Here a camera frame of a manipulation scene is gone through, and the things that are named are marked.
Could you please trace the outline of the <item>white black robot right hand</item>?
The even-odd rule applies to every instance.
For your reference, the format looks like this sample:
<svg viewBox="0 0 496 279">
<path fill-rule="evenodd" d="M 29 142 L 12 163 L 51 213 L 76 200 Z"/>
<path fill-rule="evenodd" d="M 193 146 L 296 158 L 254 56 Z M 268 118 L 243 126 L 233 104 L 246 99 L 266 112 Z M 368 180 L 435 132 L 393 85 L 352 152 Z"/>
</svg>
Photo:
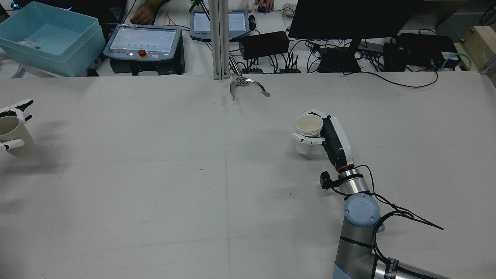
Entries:
<svg viewBox="0 0 496 279">
<path fill-rule="evenodd" d="M 311 153 L 312 147 L 321 145 L 337 173 L 354 168 L 351 145 L 335 116 L 316 109 L 307 110 L 295 121 L 296 152 L 301 155 Z"/>
</svg>

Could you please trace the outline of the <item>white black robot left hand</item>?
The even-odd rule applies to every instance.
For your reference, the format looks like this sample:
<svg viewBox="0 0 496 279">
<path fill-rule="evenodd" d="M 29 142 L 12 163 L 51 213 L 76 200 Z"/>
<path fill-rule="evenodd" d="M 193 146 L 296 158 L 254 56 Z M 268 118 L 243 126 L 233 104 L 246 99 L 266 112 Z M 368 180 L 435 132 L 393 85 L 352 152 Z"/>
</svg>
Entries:
<svg viewBox="0 0 496 279">
<path fill-rule="evenodd" d="M 15 157 L 26 157 L 35 150 L 34 141 L 25 127 L 32 118 L 25 110 L 32 103 L 32 99 L 26 99 L 1 109 L 0 148 Z"/>
</svg>

